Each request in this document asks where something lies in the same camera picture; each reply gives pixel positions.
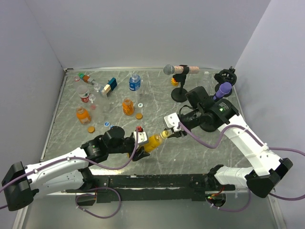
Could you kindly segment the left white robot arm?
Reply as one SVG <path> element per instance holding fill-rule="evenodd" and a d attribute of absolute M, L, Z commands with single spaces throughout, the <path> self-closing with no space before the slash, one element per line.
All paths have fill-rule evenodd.
<path fill-rule="evenodd" d="M 5 208 L 16 211 L 28 206 L 34 199 L 62 190 L 88 192 L 94 186 L 89 167 L 103 168 L 102 162 L 110 154 L 128 154 L 129 161 L 148 156 L 143 145 L 148 135 L 138 126 L 130 137 L 125 131 L 113 126 L 103 135 L 87 141 L 62 156 L 32 165 L 17 162 L 11 165 L 1 182 L 0 191 L 6 199 Z"/>

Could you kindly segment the small orange juice bottle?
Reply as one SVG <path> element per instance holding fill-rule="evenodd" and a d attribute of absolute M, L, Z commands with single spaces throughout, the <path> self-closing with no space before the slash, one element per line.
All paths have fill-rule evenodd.
<path fill-rule="evenodd" d="M 134 113 L 133 101 L 130 98 L 124 98 L 122 102 L 122 110 L 125 115 L 132 115 Z"/>

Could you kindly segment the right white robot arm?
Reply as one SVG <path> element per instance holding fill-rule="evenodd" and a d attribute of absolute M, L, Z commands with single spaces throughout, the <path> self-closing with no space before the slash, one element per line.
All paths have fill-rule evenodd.
<path fill-rule="evenodd" d="M 207 184 L 213 190 L 224 185 L 247 187 L 253 194 L 265 198 L 293 166 L 289 158 L 281 158 L 247 125 L 238 109 L 227 99 L 209 95 L 198 86 L 186 93 L 192 111 L 187 114 L 172 113 L 164 117 L 171 137 L 190 135 L 198 143 L 215 149 L 219 143 L 209 145 L 196 137 L 191 130 L 201 127 L 206 132 L 220 131 L 242 152 L 250 162 L 248 168 L 217 165 L 207 175 Z"/>

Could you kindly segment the blue label water bottle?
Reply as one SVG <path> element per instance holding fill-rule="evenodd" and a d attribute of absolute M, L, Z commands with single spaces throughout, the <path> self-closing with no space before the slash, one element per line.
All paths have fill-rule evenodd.
<path fill-rule="evenodd" d="M 131 91 L 138 91 L 141 87 L 141 77 L 133 73 L 131 77 L 129 78 L 129 89 Z"/>

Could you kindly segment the tall yellow juice bottle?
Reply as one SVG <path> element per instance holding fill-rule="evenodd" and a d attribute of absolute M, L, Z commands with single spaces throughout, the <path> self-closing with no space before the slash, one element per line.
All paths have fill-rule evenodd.
<path fill-rule="evenodd" d="M 154 134 L 149 137 L 148 143 L 146 143 L 143 147 L 145 152 L 149 153 L 160 146 L 163 141 L 170 135 L 168 130 L 164 130 L 159 134 Z"/>

